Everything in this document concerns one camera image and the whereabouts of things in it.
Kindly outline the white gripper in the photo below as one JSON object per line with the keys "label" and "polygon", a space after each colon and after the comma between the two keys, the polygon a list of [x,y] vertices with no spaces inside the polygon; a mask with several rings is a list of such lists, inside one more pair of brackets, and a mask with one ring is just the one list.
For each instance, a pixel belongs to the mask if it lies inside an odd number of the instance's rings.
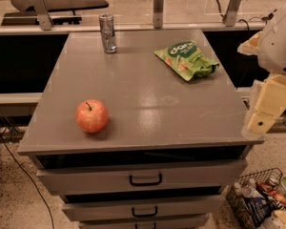
{"label": "white gripper", "polygon": [[265,135],[286,110],[286,16],[273,18],[262,32],[241,43],[237,51],[257,55],[261,68],[279,73],[271,74],[263,82],[256,81],[250,91],[244,129]]}

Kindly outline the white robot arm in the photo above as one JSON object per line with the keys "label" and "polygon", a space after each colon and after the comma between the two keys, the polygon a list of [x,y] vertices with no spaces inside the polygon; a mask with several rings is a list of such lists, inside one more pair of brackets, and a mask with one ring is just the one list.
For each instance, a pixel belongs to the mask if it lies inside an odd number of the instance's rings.
{"label": "white robot arm", "polygon": [[265,135],[286,110],[286,5],[237,51],[256,55],[258,66],[269,73],[265,80],[254,81],[244,120],[246,131]]}

